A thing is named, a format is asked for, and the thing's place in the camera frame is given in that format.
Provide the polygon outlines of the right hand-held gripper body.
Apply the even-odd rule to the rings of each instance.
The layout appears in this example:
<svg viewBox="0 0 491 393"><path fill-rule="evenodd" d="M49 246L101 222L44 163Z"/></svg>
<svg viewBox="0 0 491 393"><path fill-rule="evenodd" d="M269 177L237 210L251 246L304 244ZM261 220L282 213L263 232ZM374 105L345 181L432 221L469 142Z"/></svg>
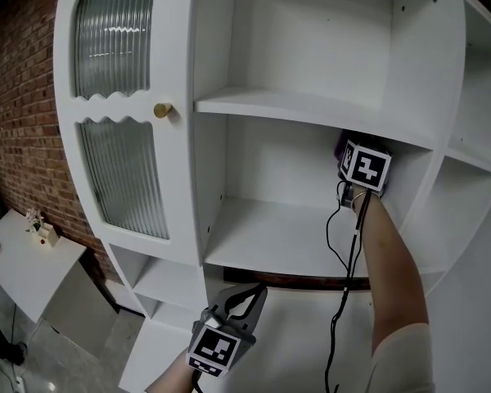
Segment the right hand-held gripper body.
<svg viewBox="0 0 491 393"><path fill-rule="evenodd" d="M369 189L379 197L385 194L392 155L374 137L340 137L335 158L339 179L344 183L338 196L341 206L350 207L354 185Z"/></svg>

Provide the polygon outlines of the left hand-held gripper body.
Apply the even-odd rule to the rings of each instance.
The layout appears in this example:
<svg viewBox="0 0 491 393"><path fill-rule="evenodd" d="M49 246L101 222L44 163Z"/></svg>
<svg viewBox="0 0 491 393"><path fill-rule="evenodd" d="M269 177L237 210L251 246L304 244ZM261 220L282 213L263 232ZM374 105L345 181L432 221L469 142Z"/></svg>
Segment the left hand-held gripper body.
<svg viewBox="0 0 491 393"><path fill-rule="evenodd" d="M195 370L221 378L256 343L256 337L231 319L224 320L210 309L201 312L193 323L186 364Z"/></svg>

